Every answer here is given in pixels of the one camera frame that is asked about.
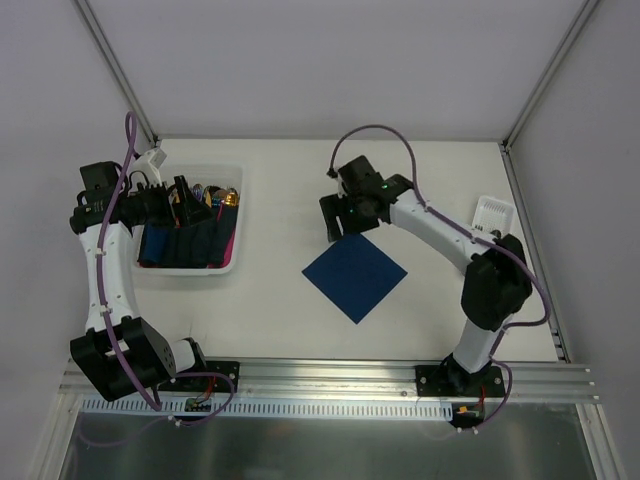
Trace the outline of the blue paper napkin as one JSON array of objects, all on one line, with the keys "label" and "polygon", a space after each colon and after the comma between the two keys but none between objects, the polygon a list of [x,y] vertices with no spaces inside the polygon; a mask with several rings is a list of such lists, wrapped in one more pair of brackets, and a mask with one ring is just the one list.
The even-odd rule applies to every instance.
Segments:
[{"label": "blue paper napkin", "polygon": [[358,325],[407,276],[365,236],[347,235],[302,270],[302,275]]}]

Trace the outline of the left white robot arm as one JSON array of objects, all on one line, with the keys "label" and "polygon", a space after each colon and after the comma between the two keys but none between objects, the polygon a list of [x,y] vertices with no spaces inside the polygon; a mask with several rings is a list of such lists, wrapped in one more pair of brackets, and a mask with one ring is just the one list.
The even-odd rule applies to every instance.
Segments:
[{"label": "left white robot arm", "polygon": [[70,226],[82,245],[89,310],[82,336],[71,340],[72,359],[108,401],[176,379],[197,390],[209,367],[191,337],[169,343],[140,314],[132,267],[139,226],[192,226],[211,216],[196,203],[183,177],[168,186],[157,160],[129,167],[99,162],[80,169],[84,189]]}]

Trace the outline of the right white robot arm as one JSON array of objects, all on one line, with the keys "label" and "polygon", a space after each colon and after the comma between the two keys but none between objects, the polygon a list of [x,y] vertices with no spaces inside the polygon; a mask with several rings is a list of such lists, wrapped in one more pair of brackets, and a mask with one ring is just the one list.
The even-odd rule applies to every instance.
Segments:
[{"label": "right white robot arm", "polygon": [[412,234],[462,273],[466,323],[434,380],[459,395],[472,394],[491,367],[500,329],[532,294],[521,241],[473,233],[433,207],[414,181],[400,174],[384,178],[364,156],[330,167],[327,175],[338,184],[336,193],[319,201],[329,241],[386,223]]}]

